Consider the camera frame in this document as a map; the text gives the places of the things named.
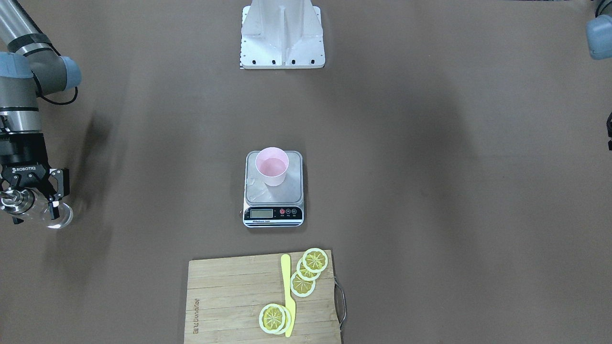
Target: wooden cutting board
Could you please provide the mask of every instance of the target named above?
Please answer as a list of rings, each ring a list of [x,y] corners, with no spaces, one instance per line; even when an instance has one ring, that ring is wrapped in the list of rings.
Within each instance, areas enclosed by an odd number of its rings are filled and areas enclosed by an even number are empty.
[[[341,344],[334,299],[332,252],[315,290],[297,297],[296,324],[290,338],[259,328],[259,312],[270,303],[284,304],[282,253],[192,260],[187,280],[185,344]],[[303,252],[291,255],[291,273]]]

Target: label on scale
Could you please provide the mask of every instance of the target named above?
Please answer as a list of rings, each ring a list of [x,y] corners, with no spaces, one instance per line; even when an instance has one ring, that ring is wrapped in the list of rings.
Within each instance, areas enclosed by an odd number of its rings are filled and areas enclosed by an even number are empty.
[[[304,222],[304,212],[295,206],[250,207],[243,221],[249,227],[299,226]]]

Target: metal handle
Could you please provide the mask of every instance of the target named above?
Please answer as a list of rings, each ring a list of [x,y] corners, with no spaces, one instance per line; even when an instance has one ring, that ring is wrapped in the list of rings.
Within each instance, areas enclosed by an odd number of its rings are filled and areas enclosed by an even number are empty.
[[[0,198],[5,198],[5,199],[7,199],[7,200],[12,200],[12,201],[14,201],[14,200],[16,200],[16,199],[17,199],[17,196],[11,195],[11,194],[6,193],[6,192],[4,192],[4,191],[0,191]]]
[[[342,295],[342,320],[340,320],[340,332],[342,331],[342,326],[344,325],[344,322],[346,320],[346,296],[344,293],[344,288],[342,288],[342,286],[340,285],[340,283],[338,283],[338,278],[336,276],[334,276],[334,284],[335,287],[338,288],[338,290],[340,290],[340,293]]]

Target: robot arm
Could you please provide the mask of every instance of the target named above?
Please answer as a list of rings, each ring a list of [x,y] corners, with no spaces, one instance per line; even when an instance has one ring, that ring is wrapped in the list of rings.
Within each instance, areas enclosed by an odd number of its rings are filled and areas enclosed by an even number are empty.
[[[64,105],[45,96],[75,88],[76,99],[81,72],[59,54],[17,0],[0,0],[0,39],[10,51],[0,53],[0,182],[8,182],[14,192],[38,190],[56,219],[59,202],[70,193],[69,171],[49,165],[37,97]],[[5,211],[4,200],[13,200],[7,195],[0,193]]]
[[[586,39],[593,59],[612,57],[612,0],[599,2],[595,19],[586,24]]]

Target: pink cup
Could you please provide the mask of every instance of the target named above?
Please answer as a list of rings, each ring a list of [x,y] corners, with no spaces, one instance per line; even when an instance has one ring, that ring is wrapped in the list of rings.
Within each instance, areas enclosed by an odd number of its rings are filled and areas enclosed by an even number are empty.
[[[282,149],[269,147],[257,154],[255,166],[264,183],[269,186],[278,186],[285,181],[289,168],[289,157]]]

